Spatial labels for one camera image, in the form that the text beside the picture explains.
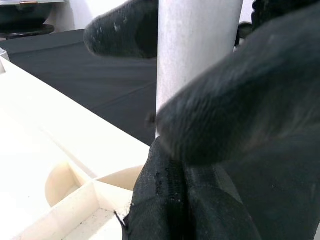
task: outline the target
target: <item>black mat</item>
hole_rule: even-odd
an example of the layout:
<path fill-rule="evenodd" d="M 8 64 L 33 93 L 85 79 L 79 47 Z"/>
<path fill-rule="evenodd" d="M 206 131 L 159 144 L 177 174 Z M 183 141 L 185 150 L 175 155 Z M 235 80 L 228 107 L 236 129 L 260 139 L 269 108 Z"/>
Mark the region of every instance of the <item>black mat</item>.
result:
<path fill-rule="evenodd" d="M 92 56 L 83 30 L 0 42 L 12 63 L 136 139 L 150 145 L 155 128 L 157 61 Z"/>

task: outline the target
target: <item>gloved hand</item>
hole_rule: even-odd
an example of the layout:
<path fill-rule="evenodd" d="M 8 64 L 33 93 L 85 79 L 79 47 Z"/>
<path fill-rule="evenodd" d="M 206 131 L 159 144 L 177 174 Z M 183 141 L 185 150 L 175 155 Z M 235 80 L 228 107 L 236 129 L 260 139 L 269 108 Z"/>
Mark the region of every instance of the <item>gloved hand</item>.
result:
<path fill-rule="evenodd" d="M 123 240 L 260 240 L 232 181 L 221 167 L 186 167 L 160 137 L 133 189 Z"/>
<path fill-rule="evenodd" d="M 319 13 L 317 3 L 266 23 L 159 111 L 160 137 L 133 190 L 125 237 L 314 238 Z"/>
<path fill-rule="evenodd" d="M 94 19 L 84 30 L 84 43 L 97 56 L 156 58 L 158 17 L 159 0 L 129 0 Z M 251 31 L 251 24 L 240 24 L 235 46 Z"/>

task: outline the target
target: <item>white cylindrical pole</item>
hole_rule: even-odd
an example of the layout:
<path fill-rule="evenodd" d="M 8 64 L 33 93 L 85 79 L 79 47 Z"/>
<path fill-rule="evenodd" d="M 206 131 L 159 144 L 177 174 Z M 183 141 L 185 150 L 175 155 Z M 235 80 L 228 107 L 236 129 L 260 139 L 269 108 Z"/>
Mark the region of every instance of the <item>white cylindrical pole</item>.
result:
<path fill-rule="evenodd" d="M 157 111 L 232 53 L 243 0 L 159 0 Z"/>

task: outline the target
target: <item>white wall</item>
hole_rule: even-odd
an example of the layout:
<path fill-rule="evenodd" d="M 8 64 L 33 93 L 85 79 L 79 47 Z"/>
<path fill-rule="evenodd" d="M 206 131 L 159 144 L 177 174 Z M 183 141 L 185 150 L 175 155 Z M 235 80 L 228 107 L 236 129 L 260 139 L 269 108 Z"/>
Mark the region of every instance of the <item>white wall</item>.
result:
<path fill-rule="evenodd" d="M 94 18 L 122 5 L 128 0 L 66 0 L 57 3 L 46 23 L 55 26 L 56 32 L 84 29 Z M 243 0 L 240 22 L 251 22 L 252 3 Z"/>

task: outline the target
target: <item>black object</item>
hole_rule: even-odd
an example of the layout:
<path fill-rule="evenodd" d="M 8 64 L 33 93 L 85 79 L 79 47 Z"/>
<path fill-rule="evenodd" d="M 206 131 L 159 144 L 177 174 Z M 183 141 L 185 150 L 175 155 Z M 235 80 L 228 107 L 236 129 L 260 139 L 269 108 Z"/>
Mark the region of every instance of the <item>black object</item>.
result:
<path fill-rule="evenodd" d="M 253 32 L 253 26 L 249 22 L 241 22 L 238 26 L 235 38 L 235 47 L 240 44 L 240 39 L 246 39 Z"/>
<path fill-rule="evenodd" d="M 181 162 L 172 161 L 157 138 L 133 189 L 123 240 L 188 240 L 187 189 Z"/>
<path fill-rule="evenodd" d="M 97 17 L 84 42 L 98 56 L 155 58 L 158 54 L 158 0 L 131 0 Z"/>
<path fill-rule="evenodd" d="M 40 25 L 38 27 L 33 28 L 20 28 L 20 29 L 12 29 L 12 30 L 0 30 L 0 38 L 3 39 L 18 39 L 23 37 L 31 37 L 37 35 L 45 35 L 50 34 L 55 31 L 55 27 L 52 25 Z"/>
<path fill-rule="evenodd" d="M 41 26 L 49 17 L 52 3 L 22 3 L 0 6 L 0 32 Z"/>
<path fill-rule="evenodd" d="M 256 0 L 251 15 L 253 29 L 257 29 L 272 19 L 300 10 L 319 0 Z"/>
<path fill-rule="evenodd" d="M 318 228 L 319 13 L 317 3 L 258 28 L 156 117 L 161 144 L 174 160 L 231 162 L 227 172 L 241 198 L 248 194 L 244 203 L 262 239 L 310 240 Z"/>

